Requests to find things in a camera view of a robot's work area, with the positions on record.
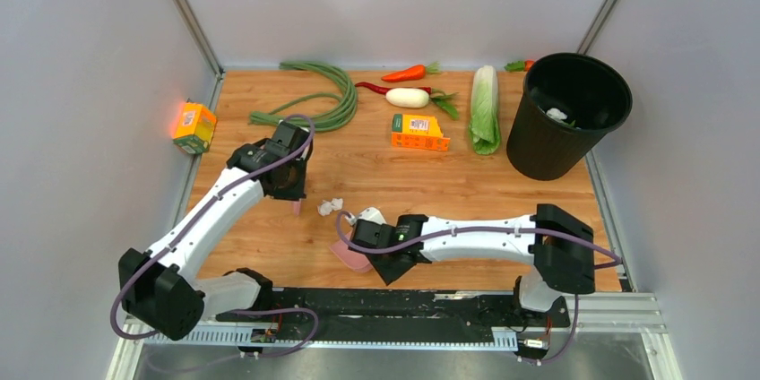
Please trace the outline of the pink hand brush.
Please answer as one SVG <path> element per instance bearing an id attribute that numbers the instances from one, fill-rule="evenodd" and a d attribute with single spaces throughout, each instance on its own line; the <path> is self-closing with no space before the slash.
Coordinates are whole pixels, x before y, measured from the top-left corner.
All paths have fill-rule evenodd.
<path id="1" fill-rule="evenodd" d="M 292 212 L 293 212 L 294 215 L 298 216 L 300 214 L 300 212 L 301 212 L 301 205 L 302 205 L 301 201 L 294 201 L 294 202 L 291 203 Z"/>

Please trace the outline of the pink dustpan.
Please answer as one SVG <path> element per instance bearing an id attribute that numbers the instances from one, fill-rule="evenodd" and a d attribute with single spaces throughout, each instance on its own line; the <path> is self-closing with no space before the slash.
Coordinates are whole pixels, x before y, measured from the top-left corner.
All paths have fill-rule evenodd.
<path id="1" fill-rule="evenodd" d="M 361 253 L 349 249 L 342 241 L 330 245 L 331 252 L 351 271 L 357 273 L 370 272 L 373 267 L 369 259 Z"/>

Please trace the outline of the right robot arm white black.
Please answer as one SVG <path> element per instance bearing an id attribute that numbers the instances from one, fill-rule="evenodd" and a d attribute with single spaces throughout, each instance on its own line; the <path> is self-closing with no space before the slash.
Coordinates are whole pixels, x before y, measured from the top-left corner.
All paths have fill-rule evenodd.
<path id="1" fill-rule="evenodd" d="M 596 290 L 593 231 L 554 204 L 540 203 L 533 214 L 502 220 L 406 214 L 388 224 L 376 208 L 342 218 L 351 225 L 342 241 L 365 255 L 386 285 L 420 263 L 491 259 L 530 266 L 511 301 L 521 324 L 536 324 L 563 293 Z"/>

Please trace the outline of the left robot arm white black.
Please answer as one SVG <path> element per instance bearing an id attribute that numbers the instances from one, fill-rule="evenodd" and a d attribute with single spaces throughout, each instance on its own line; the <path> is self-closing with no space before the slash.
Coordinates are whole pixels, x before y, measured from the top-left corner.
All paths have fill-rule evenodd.
<path id="1" fill-rule="evenodd" d="M 118 261 L 120 291 L 110 308 L 112 330 L 128 340 L 162 334 L 178 341 L 216 315 L 241 310 L 256 322 L 268 318 L 274 298 L 261 274 L 246 268 L 212 279 L 200 280 L 197 274 L 232 226 L 265 197 L 305 198 L 314 135 L 309 117 L 285 117 L 272 136 L 235 149 L 209 192 L 164 237 L 144 251 L 128 249 Z M 125 332 L 118 310 L 151 330 Z"/>

